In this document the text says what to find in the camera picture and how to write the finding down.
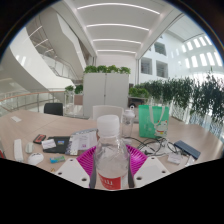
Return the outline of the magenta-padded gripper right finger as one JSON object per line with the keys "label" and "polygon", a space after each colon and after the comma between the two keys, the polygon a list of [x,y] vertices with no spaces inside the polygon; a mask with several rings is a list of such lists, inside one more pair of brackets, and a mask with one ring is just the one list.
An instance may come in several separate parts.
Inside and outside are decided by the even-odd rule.
{"label": "magenta-padded gripper right finger", "polygon": [[170,172],[157,157],[147,157],[140,150],[128,145],[130,153],[128,184],[130,188],[140,188],[159,180]]}

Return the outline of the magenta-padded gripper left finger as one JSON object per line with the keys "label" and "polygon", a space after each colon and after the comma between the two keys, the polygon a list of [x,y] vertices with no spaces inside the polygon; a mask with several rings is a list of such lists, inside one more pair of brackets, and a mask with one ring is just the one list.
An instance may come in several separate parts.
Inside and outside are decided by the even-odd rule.
{"label": "magenta-padded gripper left finger", "polygon": [[94,151],[95,147],[92,147],[77,158],[68,158],[56,171],[56,175],[81,187],[94,189],[96,186]]}

